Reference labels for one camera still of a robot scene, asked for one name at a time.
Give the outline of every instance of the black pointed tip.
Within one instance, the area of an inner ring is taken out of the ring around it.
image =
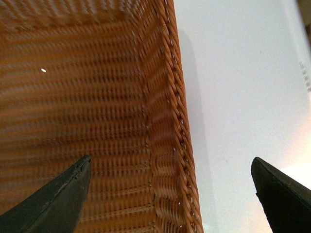
[[[261,158],[251,173],[274,233],[311,232],[311,191]]]
[[[85,155],[26,200],[0,216],[0,232],[71,233],[77,226],[91,178]]]

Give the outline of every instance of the wicker weave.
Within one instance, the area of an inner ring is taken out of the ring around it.
[[[77,233],[203,232],[172,0],[0,0],[0,214],[88,153]]]

